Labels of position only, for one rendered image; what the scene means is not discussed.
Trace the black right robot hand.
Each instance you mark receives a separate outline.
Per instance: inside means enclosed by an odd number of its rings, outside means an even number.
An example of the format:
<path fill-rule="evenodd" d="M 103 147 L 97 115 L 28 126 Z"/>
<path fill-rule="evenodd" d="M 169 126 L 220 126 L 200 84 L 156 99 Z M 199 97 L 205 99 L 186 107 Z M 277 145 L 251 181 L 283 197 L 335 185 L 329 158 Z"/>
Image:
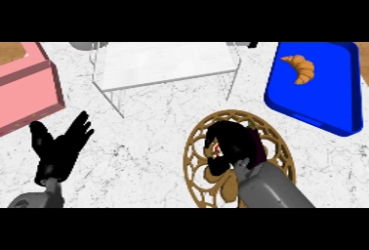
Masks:
<path fill-rule="evenodd" d="M 236 122 L 218 121 L 208 128 L 205 147 L 209 147 L 214 141 L 217 141 L 221 151 L 221 156 L 208 158 L 214 176 L 220 176 L 237 161 L 249 159 L 249 164 L 255 163 L 257 147 L 248 127 Z"/>

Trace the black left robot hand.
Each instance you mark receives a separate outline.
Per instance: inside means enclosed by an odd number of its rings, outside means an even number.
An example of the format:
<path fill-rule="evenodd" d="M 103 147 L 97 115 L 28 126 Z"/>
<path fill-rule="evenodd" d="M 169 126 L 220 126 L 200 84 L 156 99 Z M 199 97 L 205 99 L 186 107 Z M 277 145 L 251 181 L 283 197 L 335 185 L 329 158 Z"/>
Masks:
<path fill-rule="evenodd" d="M 31 128 L 31 147 L 40 158 L 34 182 L 44 187 L 45 180 L 53 178 L 65 182 L 79 156 L 79 152 L 93 135 L 88 114 L 82 111 L 66 132 L 53 138 L 43 123 L 34 121 Z"/>

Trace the dark purple cupcake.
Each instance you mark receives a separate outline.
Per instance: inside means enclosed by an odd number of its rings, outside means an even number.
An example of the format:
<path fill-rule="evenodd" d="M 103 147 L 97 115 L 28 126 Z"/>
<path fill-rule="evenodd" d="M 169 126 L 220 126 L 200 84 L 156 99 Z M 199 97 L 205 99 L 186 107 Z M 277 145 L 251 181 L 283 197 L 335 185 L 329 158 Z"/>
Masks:
<path fill-rule="evenodd" d="M 252 169 L 267 161 L 259 134 L 255 129 L 230 121 L 218 121 L 214 132 L 223 156 L 230 164 L 248 158 L 248 168 Z"/>

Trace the round brown openwork placemat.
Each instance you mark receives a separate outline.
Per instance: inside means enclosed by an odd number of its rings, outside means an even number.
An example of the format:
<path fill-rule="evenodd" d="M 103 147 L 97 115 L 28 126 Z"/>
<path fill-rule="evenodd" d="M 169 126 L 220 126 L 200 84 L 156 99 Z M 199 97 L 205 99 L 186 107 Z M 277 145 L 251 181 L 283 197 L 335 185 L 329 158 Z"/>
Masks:
<path fill-rule="evenodd" d="M 208 167 L 208 158 L 221 156 L 217 140 L 211 142 L 208 148 L 203 148 L 208 128 L 220 120 L 233 121 L 258 130 L 267 159 L 295 184 L 292 156 L 274 127 L 262 118 L 246 111 L 236 109 L 218 111 L 208 115 L 195 126 L 183 153 L 184 183 L 192 199 L 199 208 L 246 208 L 237 197 L 237 181 L 233 169 L 228 169 L 220 176 L 214 176 Z"/>

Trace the pink box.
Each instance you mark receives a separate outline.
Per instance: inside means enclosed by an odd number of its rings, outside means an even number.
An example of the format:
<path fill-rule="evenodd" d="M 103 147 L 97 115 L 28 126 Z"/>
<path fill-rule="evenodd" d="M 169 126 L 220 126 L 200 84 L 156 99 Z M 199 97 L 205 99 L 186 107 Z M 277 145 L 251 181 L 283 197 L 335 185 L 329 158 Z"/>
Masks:
<path fill-rule="evenodd" d="M 0 137 L 65 108 L 56 65 L 38 42 L 20 42 L 26 55 L 0 65 Z"/>

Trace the blue tray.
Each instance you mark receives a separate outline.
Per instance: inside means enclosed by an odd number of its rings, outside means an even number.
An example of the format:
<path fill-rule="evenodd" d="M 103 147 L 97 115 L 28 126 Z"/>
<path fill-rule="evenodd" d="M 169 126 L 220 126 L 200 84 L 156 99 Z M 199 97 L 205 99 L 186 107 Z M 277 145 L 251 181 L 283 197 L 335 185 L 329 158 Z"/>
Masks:
<path fill-rule="evenodd" d="M 285 56 L 301 55 L 314 78 L 295 85 L 296 72 Z M 352 42 L 279 42 L 264 94 L 270 109 L 347 137 L 363 128 L 360 59 Z"/>

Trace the brown croissant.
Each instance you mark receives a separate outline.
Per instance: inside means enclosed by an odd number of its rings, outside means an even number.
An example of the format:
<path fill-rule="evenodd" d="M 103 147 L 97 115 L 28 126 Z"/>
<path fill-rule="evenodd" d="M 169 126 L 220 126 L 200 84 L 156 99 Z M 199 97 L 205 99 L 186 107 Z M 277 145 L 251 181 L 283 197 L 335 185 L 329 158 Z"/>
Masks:
<path fill-rule="evenodd" d="M 296 72 L 296 79 L 293 84 L 304 85 L 314 78 L 314 64 L 305 60 L 302 55 L 286 56 L 280 58 Z"/>

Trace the brown wooden board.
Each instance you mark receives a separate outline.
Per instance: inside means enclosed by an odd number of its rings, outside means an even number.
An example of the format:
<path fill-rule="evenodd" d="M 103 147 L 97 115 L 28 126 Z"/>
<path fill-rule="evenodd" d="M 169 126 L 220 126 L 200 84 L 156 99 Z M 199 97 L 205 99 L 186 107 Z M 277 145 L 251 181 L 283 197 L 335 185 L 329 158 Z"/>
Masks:
<path fill-rule="evenodd" d="M 0 65 L 10 63 L 26 55 L 20 42 L 0 42 Z"/>

